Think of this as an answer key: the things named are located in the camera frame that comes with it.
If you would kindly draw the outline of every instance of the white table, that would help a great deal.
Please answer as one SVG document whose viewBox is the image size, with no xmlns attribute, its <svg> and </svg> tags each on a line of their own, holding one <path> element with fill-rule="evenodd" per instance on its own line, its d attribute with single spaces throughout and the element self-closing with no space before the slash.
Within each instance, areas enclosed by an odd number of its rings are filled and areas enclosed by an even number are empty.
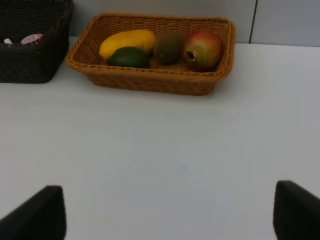
<svg viewBox="0 0 320 240">
<path fill-rule="evenodd" d="M 320 48 L 237 44 L 204 97 L 99 87 L 63 65 L 0 84 L 0 218 L 62 185 L 66 240 L 275 240 L 276 182 L 320 196 Z"/>
</svg>

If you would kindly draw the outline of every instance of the red fruit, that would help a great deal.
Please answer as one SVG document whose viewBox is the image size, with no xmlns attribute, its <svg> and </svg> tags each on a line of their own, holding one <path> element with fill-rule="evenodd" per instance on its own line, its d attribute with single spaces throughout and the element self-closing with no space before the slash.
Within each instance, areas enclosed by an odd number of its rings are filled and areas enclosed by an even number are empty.
<svg viewBox="0 0 320 240">
<path fill-rule="evenodd" d="M 219 62 L 224 44 L 218 34 L 206 28 L 191 32 L 184 40 L 182 58 L 197 72 L 209 72 Z"/>
</svg>

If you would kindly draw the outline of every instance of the basket rim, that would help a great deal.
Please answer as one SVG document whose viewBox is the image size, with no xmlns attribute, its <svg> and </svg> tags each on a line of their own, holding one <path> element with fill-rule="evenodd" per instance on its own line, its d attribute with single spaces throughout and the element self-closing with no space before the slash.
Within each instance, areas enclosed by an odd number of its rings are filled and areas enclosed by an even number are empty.
<svg viewBox="0 0 320 240">
<path fill-rule="evenodd" d="M 61 26 L 64 24 L 69 23 L 69 18 L 72 14 L 74 8 L 73 0 L 55 0 L 57 2 L 63 2 L 65 4 L 65 9 L 61 16 L 57 18 L 56 22 L 48 28 L 46 32 L 43 33 L 43 36 L 35 41 L 38 44 L 27 43 L 15 43 L 15 44 L 7 44 L 7 43 L 0 43 L 0 51 L 4 51 L 6 53 L 32 53 L 34 51 L 39 51 L 39 49 L 43 48 L 46 44 L 41 44 L 42 42 L 46 43 L 45 39 L 51 38 L 52 35 L 55 35 L 57 31 L 60 30 Z"/>
<path fill-rule="evenodd" d="M 77 62 L 74 60 L 75 55 L 77 54 L 78 50 L 84 44 L 85 39 L 88 37 L 91 29 L 101 18 L 105 17 L 131 17 L 131 18 L 146 18 L 146 19 L 163 19 L 163 20 L 189 20 L 189 21 L 215 21 L 215 22 L 222 22 L 228 24 L 231 28 L 228 35 L 228 44 L 229 44 L 229 51 L 226 53 L 228 54 L 228 65 L 225 66 L 220 71 L 215 72 L 195 72 L 195 71 L 175 71 L 175 70 L 167 70 L 167 69 L 143 69 L 143 68 L 135 68 L 135 67 L 120 67 L 120 66 L 107 66 L 107 65 L 98 65 L 98 64 L 85 64 L 81 62 Z M 202 77 L 202 82 L 212 82 L 217 81 L 219 79 L 223 79 L 226 77 L 232 70 L 233 61 L 234 61 L 234 50 L 235 50 L 235 43 L 236 43 L 236 26 L 235 24 L 225 18 L 225 17 L 192 17 L 192 16 L 170 16 L 170 15 L 153 15 L 153 14 L 142 14 L 142 13 L 121 13 L 121 12 L 105 12 L 95 16 L 90 23 L 86 26 L 84 32 L 78 38 L 76 43 L 72 46 L 71 50 L 67 54 L 65 58 L 66 64 L 69 68 L 81 72 L 83 74 L 92 74 L 92 75 L 107 75 L 113 74 L 118 76 L 136 76 L 141 75 L 141 72 L 144 73 L 155 73 L 157 75 L 184 75 L 184 76 L 197 76 Z"/>
</svg>

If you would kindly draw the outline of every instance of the black wicker basket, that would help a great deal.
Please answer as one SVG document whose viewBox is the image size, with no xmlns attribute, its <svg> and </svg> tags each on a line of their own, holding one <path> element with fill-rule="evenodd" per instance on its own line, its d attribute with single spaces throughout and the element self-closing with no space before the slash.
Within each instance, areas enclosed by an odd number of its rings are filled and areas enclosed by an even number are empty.
<svg viewBox="0 0 320 240">
<path fill-rule="evenodd" d="M 72 0 L 0 0 L 0 83 L 41 84 L 52 79 L 69 47 Z M 31 34 L 36 42 L 21 44 Z"/>
</svg>

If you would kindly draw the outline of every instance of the woven texture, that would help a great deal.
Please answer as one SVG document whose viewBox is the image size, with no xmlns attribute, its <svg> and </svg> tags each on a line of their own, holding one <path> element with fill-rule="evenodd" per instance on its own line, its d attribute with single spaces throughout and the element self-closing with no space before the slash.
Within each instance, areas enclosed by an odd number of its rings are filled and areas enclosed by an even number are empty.
<svg viewBox="0 0 320 240">
<path fill-rule="evenodd" d="M 68 51 L 72 9 L 72 0 L 0 0 L 0 35 L 14 43 L 0 43 L 1 83 L 52 79 Z M 21 45 L 31 34 L 43 37 Z"/>
<path fill-rule="evenodd" d="M 109 36 L 135 29 L 147 29 L 157 35 L 166 29 L 178 30 L 186 37 L 192 30 L 208 28 L 220 35 L 224 52 L 212 72 L 193 72 L 182 61 L 170 66 L 150 60 L 150 69 L 104 65 L 99 56 L 101 43 Z M 71 69 L 85 74 L 99 86 L 164 92 L 184 95 L 207 95 L 215 84 L 232 70 L 236 42 L 235 25 L 222 17 L 176 17 L 131 13 L 103 13 L 86 27 L 70 50 L 66 63 Z"/>
</svg>

